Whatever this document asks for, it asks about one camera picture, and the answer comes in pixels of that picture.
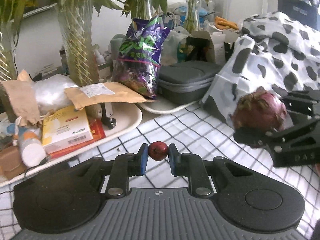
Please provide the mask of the small red fruit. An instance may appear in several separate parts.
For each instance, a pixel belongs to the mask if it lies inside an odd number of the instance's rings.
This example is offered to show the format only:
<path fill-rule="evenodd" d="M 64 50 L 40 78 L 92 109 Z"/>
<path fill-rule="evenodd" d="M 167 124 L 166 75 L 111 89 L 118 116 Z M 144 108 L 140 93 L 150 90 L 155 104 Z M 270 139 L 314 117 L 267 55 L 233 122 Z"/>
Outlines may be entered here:
<path fill-rule="evenodd" d="M 168 146 L 161 141 L 153 142 L 148 147 L 148 155 L 155 161 L 162 161 L 168 155 Z"/>

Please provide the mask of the red dragon fruit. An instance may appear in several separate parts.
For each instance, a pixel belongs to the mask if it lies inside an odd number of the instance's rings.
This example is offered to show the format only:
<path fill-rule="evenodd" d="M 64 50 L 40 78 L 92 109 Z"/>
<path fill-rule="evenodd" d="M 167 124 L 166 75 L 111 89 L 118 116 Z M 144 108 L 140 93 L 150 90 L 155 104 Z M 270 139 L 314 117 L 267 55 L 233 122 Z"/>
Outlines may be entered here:
<path fill-rule="evenodd" d="M 285 104 L 274 94 L 258 87 L 253 93 L 242 96 L 230 116 L 236 132 L 242 128 L 259 132 L 282 131 L 287 110 Z"/>

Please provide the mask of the red flat box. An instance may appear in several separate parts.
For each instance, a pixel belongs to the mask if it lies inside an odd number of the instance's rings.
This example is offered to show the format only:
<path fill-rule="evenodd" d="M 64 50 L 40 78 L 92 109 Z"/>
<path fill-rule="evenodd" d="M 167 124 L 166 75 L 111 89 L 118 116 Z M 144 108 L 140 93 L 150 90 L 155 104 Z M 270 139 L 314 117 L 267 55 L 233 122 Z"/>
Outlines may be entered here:
<path fill-rule="evenodd" d="M 89 121 L 89 127 L 92 133 L 92 139 L 81 139 L 78 140 L 77 143 L 73 143 L 71 146 L 68 146 L 67 148 L 61 149 L 59 151 L 55 151 L 53 153 L 48 154 L 52 159 L 59 158 L 61 156 L 67 155 L 73 151 L 76 151 L 80 148 L 83 148 L 89 144 L 92 144 L 100 139 L 105 138 L 105 132 L 103 129 L 103 124 L 100 120 L 90 120 Z"/>

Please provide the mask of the white oval tray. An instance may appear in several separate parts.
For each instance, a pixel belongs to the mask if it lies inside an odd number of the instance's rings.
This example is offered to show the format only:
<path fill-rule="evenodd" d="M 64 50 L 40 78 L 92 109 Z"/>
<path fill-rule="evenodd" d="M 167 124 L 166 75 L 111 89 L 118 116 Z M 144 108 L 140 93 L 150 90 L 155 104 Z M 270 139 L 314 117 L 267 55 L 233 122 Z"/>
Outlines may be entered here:
<path fill-rule="evenodd" d="M 113 117 L 117 121 L 116 127 L 112 130 L 109 130 L 106 128 L 106 126 L 103 126 L 104 132 L 106 135 L 105 138 L 100 139 L 96 142 L 93 142 L 87 146 L 84 146 L 67 155 L 64 155 L 55 159 L 51 159 L 47 163 L 41 166 L 32 168 L 26 173 L 26 175 L 20 174 L 19 176 L 16 176 L 12 180 L 3 181 L 1 182 L 1 188 L 7 185 L 10 185 L 12 183 L 15 183 L 17 181 L 20 181 L 22 179 L 26 179 L 29 176 L 33 176 L 34 174 L 42 172 L 43 170 L 46 170 L 64 161 L 69 161 L 70 159 L 73 160 L 77 156 L 83 153 L 90 152 L 92 155 L 94 153 L 98 153 L 98 147 L 100 145 L 103 145 L 113 139 L 116 139 L 117 137 L 120 137 L 134 130 L 141 123 L 143 119 L 143 114 L 142 114 L 142 111 L 135 104 L 113 103 Z"/>

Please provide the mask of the yellow white box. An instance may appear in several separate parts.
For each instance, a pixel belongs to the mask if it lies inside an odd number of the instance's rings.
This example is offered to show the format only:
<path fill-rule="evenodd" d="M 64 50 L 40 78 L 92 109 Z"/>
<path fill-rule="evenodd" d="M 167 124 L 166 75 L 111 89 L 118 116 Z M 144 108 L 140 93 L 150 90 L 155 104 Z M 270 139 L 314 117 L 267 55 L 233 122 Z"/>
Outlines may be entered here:
<path fill-rule="evenodd" d="M 43 120 L 42 146 L 46 153 L 67 148 L 81 139 L 92 139 L 89 121 L 84 109 L 68 106 Z"/>

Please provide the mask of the grey zip case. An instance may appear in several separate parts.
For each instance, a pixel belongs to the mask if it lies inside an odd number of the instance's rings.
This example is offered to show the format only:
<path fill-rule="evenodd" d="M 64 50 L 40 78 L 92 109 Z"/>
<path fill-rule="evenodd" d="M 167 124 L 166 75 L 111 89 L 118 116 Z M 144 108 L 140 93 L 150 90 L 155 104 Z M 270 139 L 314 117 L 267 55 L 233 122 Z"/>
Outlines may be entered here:
<path fill-rule="evenodd" d="M 199 101 L 222 66 L 212 62 L 187 61 L 161 66 L 158 93 L 178 105 Z"/>

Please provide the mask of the brown padded envelope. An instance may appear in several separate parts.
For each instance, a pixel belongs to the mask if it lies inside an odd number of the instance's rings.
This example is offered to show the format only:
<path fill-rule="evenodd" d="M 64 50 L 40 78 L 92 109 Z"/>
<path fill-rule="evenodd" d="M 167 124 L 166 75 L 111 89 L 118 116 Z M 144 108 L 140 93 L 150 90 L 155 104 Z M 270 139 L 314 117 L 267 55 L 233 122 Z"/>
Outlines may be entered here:
<path fill-rule="evenodd" d="M 77 110 L 99 103 L 145 103 L 154 102 L 118 82 L 96 83 L 84 87 L 65 88 L 65 95 Z"/>

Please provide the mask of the white round bottle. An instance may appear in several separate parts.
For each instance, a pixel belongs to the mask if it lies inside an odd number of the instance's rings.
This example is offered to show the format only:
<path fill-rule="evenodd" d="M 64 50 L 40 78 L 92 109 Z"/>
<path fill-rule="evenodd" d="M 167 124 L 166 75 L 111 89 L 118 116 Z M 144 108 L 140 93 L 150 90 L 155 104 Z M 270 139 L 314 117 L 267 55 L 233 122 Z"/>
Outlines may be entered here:
<path fill-rule="evenodd" d="M 22 161 L 26 167 L 35 167 L 47 157 L 42 142 L 32 131 L 25 131 L 19 137 L 18 148 Z"/>

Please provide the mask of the cow print cloth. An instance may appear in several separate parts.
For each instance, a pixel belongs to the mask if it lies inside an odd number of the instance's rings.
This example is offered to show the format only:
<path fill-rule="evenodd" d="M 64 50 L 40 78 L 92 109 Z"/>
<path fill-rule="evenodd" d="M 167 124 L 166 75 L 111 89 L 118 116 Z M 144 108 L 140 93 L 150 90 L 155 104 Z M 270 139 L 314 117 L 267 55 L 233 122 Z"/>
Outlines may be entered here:
<path fill-rule="evenodd" d="M 241 33 L 200 101 L 210 114 L 230 125 L 239 99 L 259 87 L 277 97 L 319 89 L 319 31 L 269 12 L 246 18 Z"/>

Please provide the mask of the purple snack bag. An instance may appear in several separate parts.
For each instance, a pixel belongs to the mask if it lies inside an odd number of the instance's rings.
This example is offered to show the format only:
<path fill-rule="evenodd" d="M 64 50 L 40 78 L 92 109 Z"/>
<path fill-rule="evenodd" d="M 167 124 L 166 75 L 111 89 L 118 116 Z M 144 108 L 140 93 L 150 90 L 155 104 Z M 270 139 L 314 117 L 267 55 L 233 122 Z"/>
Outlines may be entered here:
<path fill-rule="evenodd" d="M 112 81 L 129 87 L 147 99 L 157 96 L 163 42 L 170 33 L 161 16 L 135 18 L 119 47 Z"/>

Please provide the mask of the white plastic bag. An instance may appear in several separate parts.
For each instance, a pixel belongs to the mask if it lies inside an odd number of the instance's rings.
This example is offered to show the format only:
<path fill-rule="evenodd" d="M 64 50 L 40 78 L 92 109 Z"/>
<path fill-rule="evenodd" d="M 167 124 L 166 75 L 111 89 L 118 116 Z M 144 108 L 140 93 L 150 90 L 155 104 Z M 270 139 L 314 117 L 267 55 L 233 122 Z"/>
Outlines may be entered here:
<path fill-rule="evenodd" d="M 68 107 L 72 104 L 65 94 L 66 88 L 76 88 L 68 76 L 56 74 L 42 81 L 32 82 L 31 87 L 41 115 Z"/>

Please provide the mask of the brown leather pouch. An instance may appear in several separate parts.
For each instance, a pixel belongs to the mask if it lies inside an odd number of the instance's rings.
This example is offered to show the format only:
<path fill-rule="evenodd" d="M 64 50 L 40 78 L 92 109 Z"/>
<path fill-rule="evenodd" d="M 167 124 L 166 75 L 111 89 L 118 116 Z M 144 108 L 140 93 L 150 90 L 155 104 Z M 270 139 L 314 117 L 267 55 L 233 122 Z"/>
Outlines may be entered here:
<path fill-rule="evenodd" d="M 1 151 L 0 167 L 1 177 L 7 180 L 11 180 L 27 170 L 17 146 L 10 146 Z"/>

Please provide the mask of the crumpled brown paper bag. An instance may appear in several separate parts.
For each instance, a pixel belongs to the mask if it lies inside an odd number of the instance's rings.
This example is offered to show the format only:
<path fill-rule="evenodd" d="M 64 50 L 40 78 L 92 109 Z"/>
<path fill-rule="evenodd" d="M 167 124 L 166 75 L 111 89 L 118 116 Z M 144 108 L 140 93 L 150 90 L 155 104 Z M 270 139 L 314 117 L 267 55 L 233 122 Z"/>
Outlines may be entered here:
<path fill-rule="evenodd" d="M 1 81 L 1 101 L 11 123 L 21 117 L 20 126 L 41 123 L 40 111 L 31 85 L 34 82 L 22 70 L 17 80 Z"/>

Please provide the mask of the left glass vase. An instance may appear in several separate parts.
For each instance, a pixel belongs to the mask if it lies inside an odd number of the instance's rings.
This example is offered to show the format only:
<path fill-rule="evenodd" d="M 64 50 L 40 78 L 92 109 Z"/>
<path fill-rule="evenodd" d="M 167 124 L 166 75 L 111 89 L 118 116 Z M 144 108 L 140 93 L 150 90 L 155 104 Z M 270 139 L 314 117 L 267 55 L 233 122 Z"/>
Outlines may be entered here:
<path fill-rule="evenodd" d="M 17 79 L 17 70 L 12 55 L 11 22 L 1 23 L 1 103 L 10 122 L 14 122 L 16 115 L 12 109 L 9 96 L 2 82 Z"/>

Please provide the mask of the glass vase with stems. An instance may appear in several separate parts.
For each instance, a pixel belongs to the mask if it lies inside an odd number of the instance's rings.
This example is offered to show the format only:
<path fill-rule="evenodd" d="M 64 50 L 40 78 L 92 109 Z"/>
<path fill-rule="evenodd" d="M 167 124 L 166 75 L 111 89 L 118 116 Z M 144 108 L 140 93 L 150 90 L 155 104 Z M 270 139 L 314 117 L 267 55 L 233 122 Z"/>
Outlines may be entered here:
<path fill-rule="evenodd" d="M 66 0 L 57 7 L 57 17 L 66 50 L 69 77 L 79 86 L 99 82 L 92 46 L 91 0 Z"/>

